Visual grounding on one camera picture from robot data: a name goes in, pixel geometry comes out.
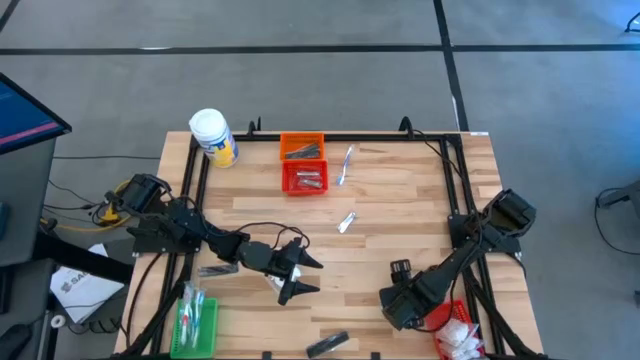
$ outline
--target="white bottle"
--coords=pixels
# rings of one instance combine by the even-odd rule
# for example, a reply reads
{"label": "white bottle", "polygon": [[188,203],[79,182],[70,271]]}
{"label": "white bottle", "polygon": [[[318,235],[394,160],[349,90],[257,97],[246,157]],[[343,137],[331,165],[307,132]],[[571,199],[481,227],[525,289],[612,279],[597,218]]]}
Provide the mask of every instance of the white bottle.
{"label": "white bottle", "polygon": [[227,168],[238,159],[238,146],[222,113],[202,109],[189,120],[191,133],[215,167]]}

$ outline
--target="green container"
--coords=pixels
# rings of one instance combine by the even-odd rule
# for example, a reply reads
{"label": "green container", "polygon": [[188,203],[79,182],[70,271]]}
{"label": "green container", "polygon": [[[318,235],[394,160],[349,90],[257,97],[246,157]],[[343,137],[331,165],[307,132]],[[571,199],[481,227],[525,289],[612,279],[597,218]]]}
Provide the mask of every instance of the green container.
{"label": "green container", "polygon": [[[182,300],[178,300],[178,309],[182,308]],[[171,338],[172,359],[211,359],[216,352],[216,330],[218,328],[218,300],[214,298],[204,299],[202,304],[202,318],[200,319],[200,334],[195,348],[187,340],[183,347],[180,345],[182,321],[180,310],[176,311],[176,321],[173,324],[173,337]]]}

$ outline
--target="wooden table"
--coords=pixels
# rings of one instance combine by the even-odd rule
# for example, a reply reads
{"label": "wooden table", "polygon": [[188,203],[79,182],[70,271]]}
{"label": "wooden table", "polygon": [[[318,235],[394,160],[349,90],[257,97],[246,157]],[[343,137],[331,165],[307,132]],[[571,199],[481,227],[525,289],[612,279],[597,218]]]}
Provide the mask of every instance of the wooden table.
{"label": "wooden table", "polygon": [[[190,134],[167,134],[158,176],[180,189]],[[465,159],[478,208],[502,186],[487,135],[462,134]],[[378,290],[390,286],[389,262],[410,259],[414,270],[440,263],[451,253],[446,218],[450,214],[441,159],[421,142],[356,143],[348,177],[335,186],[349,143],[326,143],[330,188],[324,196],[287,197],[281,189],[277,142],[239,142],[240,157],[229,169],[209,170],[204,212],[218,227],[234,229],[248,222],[277,221],[302,229],[311,238],[309,253],[324,269],[301,267],[301,281],[319,286],[319,293],[277,304],[277,294],[264,276],[241,267],[234,275],[200,279],[197,268],[217,264],[208,249],[195,258],[193,281],[220,302],[217,333],[218,358],[302,358],[305,348],[331,334],[347,330],[351,337],[332,356],[370,358],[438,358],[432,336],[396,331],[383,318]],[[196,159],[191,196],[199,173]],[[460,179],[457,194],[464,204]],[[345,234],[336,226],[350,212],[357,219]],[[279,229],[251,227],[252,240],[272,244]],[[287,233],[283,239],[292,238]],[[533,241],[524,237],[522,241]],[[131,289],[153,255],[136,261]],[[167,256],[155,264],[144,283],[135,308],[132,339],[156,311]],[[487,255],[497,306],[522,340],[542,351],[527,285],[520,267],[505,255]],[[181,266],[180,260],[176,274]],[[456,297],[464,299],[462,281]],[[133,291],[129,292],[125,315]],[[490,331],[482,312],[485,339]],[[167,317],[162,349],[168,351],[175,306]],[[125,348],[120,333],[115,351]]]}

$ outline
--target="gray floor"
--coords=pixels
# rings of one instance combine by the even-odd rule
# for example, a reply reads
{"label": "gray floor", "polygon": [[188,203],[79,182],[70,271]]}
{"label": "gray floor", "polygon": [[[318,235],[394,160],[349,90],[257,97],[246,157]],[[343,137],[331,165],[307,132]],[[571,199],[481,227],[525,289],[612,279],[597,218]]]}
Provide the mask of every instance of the gray floor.
{"label": "gray floor", "polygon": [[[8,0],[0,0],[0,11]],[[622,34],[631,0],[447,0],[454,44],[640,43]],[[430,1],[21,0],[0,48],[439,43]],[[458,53],[469,126],[489,131],[503,183],[538,207],[523,240],[531,299],[548,354],[634,358],[637,257],[613,252],[593,222],[603,188],[640,177],[639,52]],[[273,130],[455,130],[440,53],[2,56],[0,71],[74,126],[58,155],[158,156],[168,130],[221,109],[234,130],[262,116]],[[51,179],[92,199],[157,161],[54,162]],[[77,204],[50,189],[47,202]],[[618,246],[640,251],[628,204],[600,213]],[[126,233],[64,234],[108,242],[126,259]],[[96,319],[117,317],[111,303]],[[107,356],[115,336],[63,331],[57,359]]]}

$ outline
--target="monitor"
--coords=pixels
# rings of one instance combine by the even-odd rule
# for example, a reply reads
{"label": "monitor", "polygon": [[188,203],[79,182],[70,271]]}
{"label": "monitor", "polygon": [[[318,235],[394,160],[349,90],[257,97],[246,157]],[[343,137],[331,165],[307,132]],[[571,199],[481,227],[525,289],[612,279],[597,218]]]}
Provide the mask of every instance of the monitor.
{"label": "monitor", "polygon": [[0,154],[69,132],[69,124],[0,73]]}

